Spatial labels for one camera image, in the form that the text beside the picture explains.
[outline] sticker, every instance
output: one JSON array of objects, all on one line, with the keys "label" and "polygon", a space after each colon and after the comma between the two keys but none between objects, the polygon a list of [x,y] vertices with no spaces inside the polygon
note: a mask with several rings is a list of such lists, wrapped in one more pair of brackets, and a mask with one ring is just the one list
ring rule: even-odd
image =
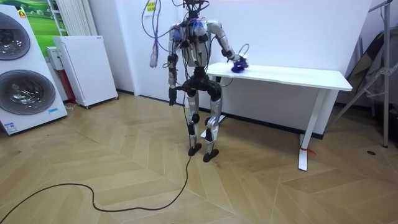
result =
[{"label": "sticker", "polygon": [[6,131],[8,133],[13,133],[17,131],[17,128],[15,127],[14,123],[5,124],[4,127],[6,128]]},{"label": "sticker", "polygon": [[54,109],[49,110],[49,112],[53,113],[53,112],[56,112],[57,110],[58,110],[58,108],[54,108]]},{"label": "sticker", "polygon": [[156,7],[155,0],[141,0],[143,2],[142,6],[145,7],[144,16],[153,16],[159,13],[158,7]]},{"label": "sticker", "polygon": [[156,7],[156,3],[154,1],[148,2],[147,12],[154,12]]},{"label": "sticker", "polygon": [[17,10],[18,10],[19,17],[21,17],[21,18],[26,18],[26,13],[25,13],[24,8],[22,8],[22,7],[17,7],[17,6],[16,6],[16,8],[17,8]]}]

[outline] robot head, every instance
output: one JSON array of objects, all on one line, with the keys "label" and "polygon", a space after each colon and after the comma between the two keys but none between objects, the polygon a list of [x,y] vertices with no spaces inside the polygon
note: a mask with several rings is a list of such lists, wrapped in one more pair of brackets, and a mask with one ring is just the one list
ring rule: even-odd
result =
[{"label": "robot head", "polygon": [[187,7],[189,18],[198,17],[199,12],[204,10],[209,6],[208,0],[183,0],[183,6]]}]

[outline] green poster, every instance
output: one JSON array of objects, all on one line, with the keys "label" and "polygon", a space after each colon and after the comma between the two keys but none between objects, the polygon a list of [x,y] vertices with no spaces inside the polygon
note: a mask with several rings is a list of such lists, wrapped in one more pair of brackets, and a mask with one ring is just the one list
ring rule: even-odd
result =
[{"label": "green poster", "polygon": [[0,4],[24,8],[40,49],[44,57],[47,57],[45,47],[53,47],[52,37],[60,35],[54,18],[50,13],[47,0],[0,0]]}]

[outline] purple object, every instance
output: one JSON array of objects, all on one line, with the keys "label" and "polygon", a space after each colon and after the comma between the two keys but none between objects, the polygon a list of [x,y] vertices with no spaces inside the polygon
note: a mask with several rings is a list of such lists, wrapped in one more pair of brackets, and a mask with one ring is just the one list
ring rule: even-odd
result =
[{"label": "purple object", "polygon": [[249,65],[246,61],[234,62],[234,66],[231,68],[231,71],[234,73],[241,73],[248,66]]}]

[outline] wooden floor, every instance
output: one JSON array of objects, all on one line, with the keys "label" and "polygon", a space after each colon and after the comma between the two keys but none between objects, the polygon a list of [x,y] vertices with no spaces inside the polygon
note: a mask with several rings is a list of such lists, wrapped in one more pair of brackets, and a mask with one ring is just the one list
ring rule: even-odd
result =
[{"label": "wooden floor", "polygon": [[[200,116],[203,130],[208,115]],[[26,201],[5,223],[397,224],[398,150],[381,147],[365,117],[351,112],[313,140],[307,172],[297,169],[297,134],[227,118],[220,155],[205,164],[204,149],[196,154],[187,189],[165,210],[101,213],[87,189],[66,186]],[[183,184],[187,149],[180,106],[124,94],[22,134],[2,133],[0,217],[64,182],[92,186],[106,209],[163,206]]]}]

